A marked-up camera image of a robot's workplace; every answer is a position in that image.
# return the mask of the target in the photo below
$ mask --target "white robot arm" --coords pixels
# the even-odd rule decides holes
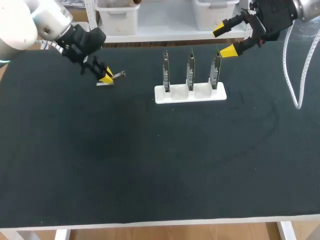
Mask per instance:
[[[73,26],[73,16],[58,0],[0,0],[0,68],[31,47],[38,36],[55,41],[63,48],[62,55],[89,69],[106,84],[116,77],[109,67],[92,53],[100,49],[106,35],[95,28],[86,32]]]

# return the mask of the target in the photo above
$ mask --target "white shelf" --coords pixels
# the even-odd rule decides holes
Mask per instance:
[[[233,15],[239,14],[239,6]],[[102,21],[99,27],[104,30]],[[244,38],[246,25],[241,24],[217,39]],[[107,36],[106,43],[166,42],[214,39],[212,31],[199,31],[191,0],[142,2],[138,10],[136,35]]]

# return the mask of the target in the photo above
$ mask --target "white cable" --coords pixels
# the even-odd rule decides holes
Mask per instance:
[[[59,53],[61,53],[61,54],[64,50],[61,46],[59,46],[58,44],[56,44],[55,42],[52,42],[52,41],[37,40],[37,41],[35,41],[35,44],[47,44],[47,45],[52,46],[53,48],[57,49],[59,51]]]
[[[287,47],[288,47],[288,42],[289,42],[289,37],[292,31],[292,28],[294,26],[294,23],[292,24],[292,26],[289,27],[288,32],[286,34],[285,40],[284,40],[284,46],[283,46],[283,55],[282,55],[282,66],[283,66],[283,73],[284,73],[284,78],[286,81],[286,84],[288,85],[290,94],[292,96],[292,100],[294,103],[294,106],[296,107],[296,109],[300,109],[302,106],[302,102],[304,100],[304,93],[305,93],[305,82],[306,82],[306,76],[307,76],[307,71],[309,68],[309,64],[311,62],[311,58],[312,55],[314,54],[314,51],[317,47],[317,44],[320,40],[320,30],[318,31],[317,35],[315,36],[313,43],[311,45],[311,48],[309,50],[309,53],[306,57],[305,63],[304,63],[304,67],[302,70],[302,74],[301,74],[301,80],[300,80],[300,92],[299,92],[299,99],[297,101],[294,89],[291,85],[290,79],[289,79],[289,75],[288,75],[288,71],[287,71]]]

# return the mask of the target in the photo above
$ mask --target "wooden floor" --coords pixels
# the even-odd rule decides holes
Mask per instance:
[[[320,221],[292,222],[297,240],[306,240]],[[36,231],[41,240],[54,240],[56,231]],[[7,240],[0,233],[0,240]],[[121,227],[72,230],[70,240],[281,240],[277,224],[215,224]]]

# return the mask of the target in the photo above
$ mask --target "yellow fingertip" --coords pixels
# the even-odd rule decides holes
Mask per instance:
[[[110,68],[109,68],[109,67],[107,67],[107,68],[106,68],[106,71],[107,71],[108,73],[110,73],[110,74],[113,76],[113,74],[112,74],[112,72],[111,72],[111,70],[110,70]]]
[[[215,31],[217,31],[218,29],[221,29],[221,28],[223,28],[225,25],[224,25],[224,23],[222,22],[222,23],[220,23],[220,25],[219,26],[217,26],[216,28],[215,28],[215,30],[213,30],[213,36],[215,36]]]
[[[238,53],[233,44],[231,46],[226,47],[225,49],[222,49],[220,51],[220,54],[223,58],[238,57]]]
[[[105,84],[114,84],[114,80],[108,74],[106,74],[104,78],[101,78],[100,81]]]

